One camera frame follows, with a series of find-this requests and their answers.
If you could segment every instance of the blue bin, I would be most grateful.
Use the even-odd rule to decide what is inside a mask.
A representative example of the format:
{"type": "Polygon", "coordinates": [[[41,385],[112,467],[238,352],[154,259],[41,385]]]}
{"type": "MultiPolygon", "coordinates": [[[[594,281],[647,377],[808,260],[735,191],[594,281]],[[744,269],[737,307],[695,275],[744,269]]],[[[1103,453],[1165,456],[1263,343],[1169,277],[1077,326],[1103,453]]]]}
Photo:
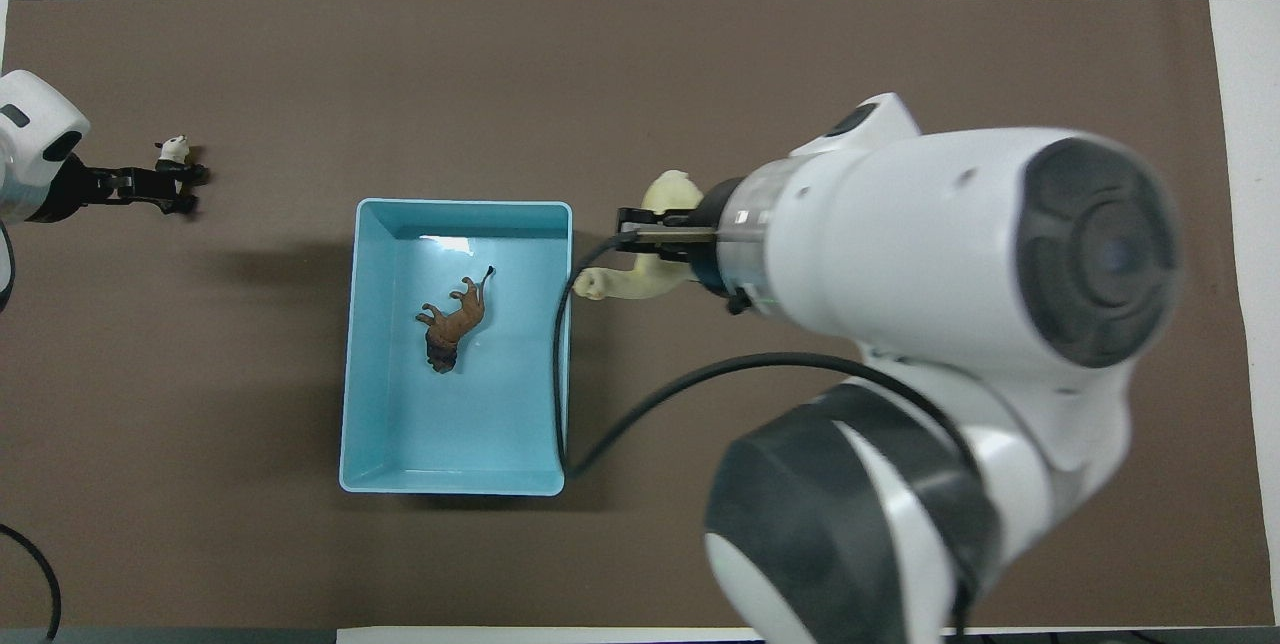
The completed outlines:
{"type": "MultiPolygon", "coordinates": [[[[343,489],[561,492],[550,339],[572,266],[572,211],[562,202],[360,202],[338,466],[343,489]],[[438,374],[426,361],[426,325],[413,318],[424,302],[457,310],[448,293],[463,288],[463,277],[480,280],[489,266],[484,320],[462,339],[453,371],[438,374]]],[[[558,356],[567,392],[567,342],[558,356]]]]}

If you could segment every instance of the black cable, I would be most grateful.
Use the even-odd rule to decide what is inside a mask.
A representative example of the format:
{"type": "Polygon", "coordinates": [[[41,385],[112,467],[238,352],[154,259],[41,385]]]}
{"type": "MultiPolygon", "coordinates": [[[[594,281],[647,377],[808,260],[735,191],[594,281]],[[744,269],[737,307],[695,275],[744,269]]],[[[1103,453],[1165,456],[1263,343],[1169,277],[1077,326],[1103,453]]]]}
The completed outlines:
{"type": "Polygon", "coordinates": [[[955,626],[956,639],[969,640],[969,593],[968,586],[960,579],[956,580],[956,600],[955,607],[951,608],[951,625],[955,626]]]}
{"type": "Polygon", "coordinates": [[[938,426],[952,439],[956,446],[960,457],[964,463],[973,471],[975,476],[980,479],[980,471],[978,470],[978,462],[973,458],[973,452],[969,449],[969,444],[964,440],[964,435],[956,425],[947,417],[942,411],[923,394],[911,389],[909,385],[901,383],[900,380],[887,375],[879,370],[872,369],[864,364],[846,360],[841,357],[828,356],[827,353],[810,353],[810,352],[767,352],[767,353],[749,353],[742,357],[732,357],[724,361],[719,361],[695,371],[672,380],[669,384],[663,385],[657,392],[645,397],[639,405],[636,405],[631,411],[628,411],[621,420],[618,420],[609,430],[590,448],[586,457],[580,463],[571,463],[568,461],[567,451],[567,435],[564,433],[563,417],[561,416],[562,408],[562,393],[561,393],[561,366],[559,366],[559,350],[561,338],[563,335],[563,321],[564,310],[568,305],[568,296],[573,288],[573,280],[577,280],[582,270],[591,265],[600,255],[609,251],[609,248],[617,247],[621,243],[630,242],[635,239],[635,233],[622,233],[617,234],[600,246],[591,248],[591,252],[582,257],[581,261],[570,273],[568,280],[564,286],[563,292],[561,292],[559,305],[556,309],[556,328],[552,337],[552,406],[554,407],[554,423],[556,423],[556,453],[559,458],[561,470],[564,472],[566,479],[576,479],[586,472],[596,460],[603,456],[609,447],[612,447],[618,438],[622,437],[636,421],[644,415],[649,414],[663,403],[668,398],[689,389],[691,385],[699,384],[704,380],[722,376],[724,374],[732,374],[735,371],[742,371],[749,369],[759,369],[764,366],[805,366],[813,369],[826,369],[831,371],[837,371],[841,374],[847,374],[850,376],[858,376],[865,379],[873,384],[882,385],[882,388],[905,398],[908,402],[914,403],[922,412],[928,415],[933,421],[937,421],[938,426]]]}
{"type": "Polygon", "coordinates": [[[13,539],[23,549],[27,549],[27,553],[40,565],[40,571],[45,572],[45,580],[49,583],[49,598],[52,600],[45,641],[51,641],[54,636],[58,636],[58,626],[63,621],[63,589],[58,585],[58,575],[54,574],[54,567],[45,558],[45,553],[41,553],[40,547],[36,547],[35,542],[3,524],[0,524],[0,534],[13,539]]]}
{"type": "Polygon", "coordinates": [[[586,256],[579,260],[577,265],[573,266],[572,271],[568,271],[568,280],[564,283],[564,288],[561,291],[561,298],[556,306],[556,328],[552,334],[552,408],[554,410],[553,417],[556,421],[556,457],[559,460],[561,471],[564,472],[566,479],[573,479],[577,476],[576,472],[568,466],[568,451],[567,451],[567,434],[564,431],[564,417],[561,415],[561,403],[563,401],[563,394],[561,393],[561,365],[559,365],[559,352],[561,352],[561,338],[564,330],[564,311],[568,307],[568,294],[573,289],[573,283],[577,280],[582,270],[591,266],[595,260],[600,257],[609,248],[617,248],[620,245],[626,242],[634,242],[637,234],[635,230],[622,230],[620,234],[613,234],[599,246],[591,248],[586,256]]]}

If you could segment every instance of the brown paper surface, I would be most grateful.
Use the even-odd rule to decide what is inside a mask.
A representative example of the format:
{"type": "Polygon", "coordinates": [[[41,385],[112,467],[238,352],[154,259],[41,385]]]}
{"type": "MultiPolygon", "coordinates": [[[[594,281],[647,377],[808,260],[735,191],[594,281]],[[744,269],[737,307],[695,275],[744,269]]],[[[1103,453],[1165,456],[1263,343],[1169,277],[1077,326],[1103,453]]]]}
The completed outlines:
{"type": "MultiPolygon", "coordinates": [[[[355,207],[557,198],[582,251],[660,172],[744,175],[884,91],[925,132],[1129,143],[1183,216],[1184,298],[1134,380],[1128,462],[973,624],[1271,622],[1204,1],[13,3],[4,65],[86,111],[87,164],[150,166],[183,133],[214,172],[192,221],[134,205],[12,230],[0,519],[46,549],[68,625],[739,624],[701,551],[712,472],[837,378],[700,385],[550,501],[344,493],[355,207]]],[[[579,302],[573,440],[780,348],[850,353],[692,286],[579,302]]],[[[44,621],[36,567],[0,547],[0,626],[44,621]]]]}

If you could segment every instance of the cream toy figurine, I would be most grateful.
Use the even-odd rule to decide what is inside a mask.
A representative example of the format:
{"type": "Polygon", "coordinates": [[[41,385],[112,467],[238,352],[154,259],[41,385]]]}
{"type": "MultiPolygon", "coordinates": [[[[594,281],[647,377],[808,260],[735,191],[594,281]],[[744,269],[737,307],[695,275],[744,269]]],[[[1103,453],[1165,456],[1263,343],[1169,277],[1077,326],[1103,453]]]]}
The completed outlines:
{"type": "MultiPolygon", "coordinates": [[[[672,169],[649,184],[640,207],[663,214],[672,207],[696,207],[700,201],[703,193],[689,175],[672,169]]],[[[663,261],[658,255],[636,255],[635,266],[627,271],[599,266],[584,270],[573,280],[573,292],[594,301],[648,300],[671,292],[681,280],[698,280],[687,264],[663,261]]]]}

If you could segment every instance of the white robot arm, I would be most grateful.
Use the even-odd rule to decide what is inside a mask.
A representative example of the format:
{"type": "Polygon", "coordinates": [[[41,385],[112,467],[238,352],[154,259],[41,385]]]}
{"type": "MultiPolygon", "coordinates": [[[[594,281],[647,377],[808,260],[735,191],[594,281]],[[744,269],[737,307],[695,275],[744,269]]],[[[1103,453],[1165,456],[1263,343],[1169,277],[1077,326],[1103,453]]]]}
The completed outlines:
{"type": "Polygon", "coordinates": [[[709,238],[657,248],[732,312],[852,339],[942,412],[855,379],[730,447],[705,545],[741,616],[772,643],[924,644],[963,622],[1124,458],[1134,360],[1178,292],[1174,221],[1120,143],[920,134],[883,93],[634,227],[709,238]]]}
{"type": "Polygon", "coordinates": [[[151,202],[164,214],[195,210],[191,187],[206,170],[187,165],[186,137],[164,143],[155,170],[96,169],[72,152],[90,132],[88,119],[28,70],[0,76],[0,310],[13,291],[13,243],[5,225],[52,223],[86,205],[151,202]]]}

